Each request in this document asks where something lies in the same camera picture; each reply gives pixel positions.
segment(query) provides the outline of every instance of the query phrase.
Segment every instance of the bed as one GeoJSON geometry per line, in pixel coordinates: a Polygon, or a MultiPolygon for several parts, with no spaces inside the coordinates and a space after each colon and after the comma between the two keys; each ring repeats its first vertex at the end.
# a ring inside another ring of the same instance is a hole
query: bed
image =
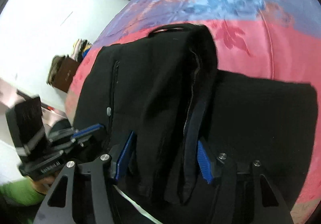
{"type": "MultiPolygon", "coordinates": [[[[131,0],[107,25],[81,63],[65,102],[73,121],[82,85],[102,46],[145,37],[157,26],[205,24],[215,40],[219,69],[321,91],[321,6],[318,0],[131,0]]],[[[321,122],[310,169],[292,209],[305,223],[321,200],[321,122]]]]}

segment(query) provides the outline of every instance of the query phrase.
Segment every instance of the pocket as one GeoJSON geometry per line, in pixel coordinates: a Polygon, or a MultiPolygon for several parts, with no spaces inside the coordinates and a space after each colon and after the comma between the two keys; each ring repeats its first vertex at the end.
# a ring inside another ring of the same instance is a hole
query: pocket
{"type": "Polygon", "coordinates": [[[113,65],[113,71],[110,80],[110,103],[107,107],[107,116],[109,116],[109,123],[108,123],[108,135],[111,136],[112,127],[113,127],[113,115],[114,115],[114,102],[115,102],[115,89],[118,82],[118,68],[119,68],[120,61],[116,61],[113,65]]]}

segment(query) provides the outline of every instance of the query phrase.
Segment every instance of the black garment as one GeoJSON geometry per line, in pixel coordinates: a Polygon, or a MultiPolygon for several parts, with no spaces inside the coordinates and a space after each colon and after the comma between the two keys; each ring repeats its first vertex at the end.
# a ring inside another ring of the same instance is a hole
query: black garment
{"type": "Polygon", "coordinates": [[[306,224],[319,224],[319,223],[321,223],[321,202],[319,203],[317,208],[314,210],[309,220],[306,222],[306,224]]]}
{"type": "Polygon", "coordinates": [[[0,223],[16,224],[18,220],[11,214],[7,202],[2,194],[0,194],[0,223]]]}
{"type": "Polygon", "coordinates": [[[208,185],[197,170],[191,151],[200,136],[238,163],[260,160],[291,209],[309,168],[315,90],[217,71],[207,29],[167,28],[100,51],[84,82],[74,127],[104,124],[107,151],[115,136],[137,133],[130,173],[118,186],[163,223],[209,221],[218,186],[208,185]],[[195,139],[187,137],[190,129],[198,131],[195,139]]]}

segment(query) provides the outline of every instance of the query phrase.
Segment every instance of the folded clothes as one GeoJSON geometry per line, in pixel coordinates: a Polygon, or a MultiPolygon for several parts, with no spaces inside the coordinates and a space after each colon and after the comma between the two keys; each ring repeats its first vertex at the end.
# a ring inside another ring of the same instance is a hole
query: folded clothes
{"type": "Polygon", "coordinates": [[[90,49],[92,44],[88,40],[78,39],[73,44],[73,53],[71,54],[70,58],[77,61],[82,62],[83,60],[83,53],[90,49]]]}
{"type": "Polygon", "coordinates": [[[87,53],[89,52],[90,48],[85,50],[83,53],[82,53],[82,58],[84,59],[87,55],[87,53]]]}

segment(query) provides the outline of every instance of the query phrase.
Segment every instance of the metal screw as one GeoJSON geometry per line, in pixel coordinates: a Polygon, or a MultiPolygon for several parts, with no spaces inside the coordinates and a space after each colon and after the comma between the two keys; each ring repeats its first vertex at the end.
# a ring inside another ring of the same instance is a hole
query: metal screw
{"type": "Polygon", "coordinates": [[[261,166],[261,162],[260,162],[259,160],[255,160],[255,161],[253,162],[253,164],[254,164],[254,166],[256,166],[256,167],[261,166]]]}
{"type": "Polygon", "coordinates": [[[67,162],[67,167],[68,167],[68,168],[71,168],[71,167],[73,167],[73,166],[75,166],[75,162],[74,162],[74,161],[68,161],[68,162],[67,162]]]}
{"type": "Polygon", "coordinates": [[[106,112],[107,112],[108,116],[111,116],[111,108],[110,107],[107,108],[106,112]]]}
{"type": "Polygon", "coordinates": [[[220,153],[220,154],[219,154],[219,158],[220,158],[221,160],[225,160],[225,159],[227,158],[226,153],[220,153]]]}
{"type": "Polygon", "coordinates": [[[107,161],[109,159],[109,155],[108,154],[103,154],[102,156],[101,156],[101,160],[102,161],[107,161]]]}

